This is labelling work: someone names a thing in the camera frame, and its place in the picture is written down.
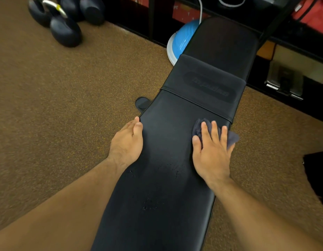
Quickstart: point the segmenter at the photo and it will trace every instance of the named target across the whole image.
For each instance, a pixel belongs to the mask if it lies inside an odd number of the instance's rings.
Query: hand
[[[143,124],[139,117],[128,122],[118,131],[110,144],[107,160],[112,160],[123,173],[124,170],[134,163],[143,148]]]
[[[235,144],[227,150],[228,128],[222,127],[219,139],[216,122],[213,121],[211,125],[210,136],[207,124],[201,123],[202,149],[199,137],[193,136],[193,163],[197,173],[216,194],[221,185],[231,180],[229,163]]]

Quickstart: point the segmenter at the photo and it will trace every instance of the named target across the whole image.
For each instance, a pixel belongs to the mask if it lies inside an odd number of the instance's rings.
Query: speckled floor
[[[82,45],[60,46],[27,0],[0,0],[0,229],[107,155],[114,133],[172,69],[166,50],[112,24],[80,23]],[[232,130],[232,177],[323,240],[323,206],[302,156],[323,150],[323,123],[246,88]],[[216,202],[204,250],[239,250]]]

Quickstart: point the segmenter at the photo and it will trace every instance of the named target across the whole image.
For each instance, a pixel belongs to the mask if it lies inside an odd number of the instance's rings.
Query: kettlebell handle
[[[48,6],[50,6],[58,10],[58,12],[63,18],[68,18],[65,11],[61,8],[61,6],[58,3],[52,2],[50,0],[43,0],[42,5],[44,7],[44,10],[49,10]]]

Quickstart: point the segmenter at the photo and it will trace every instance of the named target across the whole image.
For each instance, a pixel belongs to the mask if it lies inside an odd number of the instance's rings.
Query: blue dome
[[[179,59],[179,56],[186,48],[188,42],[191,40],[198,26],[199,20],[193,20],[181,27],[180,30],[176,33],[176,36],[172,43],[172,50],[177,59]]]

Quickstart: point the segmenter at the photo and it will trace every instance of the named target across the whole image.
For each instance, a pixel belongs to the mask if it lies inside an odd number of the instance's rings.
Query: cleaning cloth
[[[198,119],[194,124],[193,132],[192,132],[192,136],[197,135],[200,138],[202,148],[203,148],[203,144],[202,144],[202,135],[201,135],[201,123],[203,121],[206,122],[208,127],[208,132],[209,134],[211,134],[211,122],[208,121],[206,118]],[[218,137],[221,138],[221,129],[219,127],[217,127],[217,131],[218,131]],[[239,140],[239,135],[237,135],[235,132],[228,131],[228,139],[226,142],[227,149],[234,143],[238,142],[238,140]]]

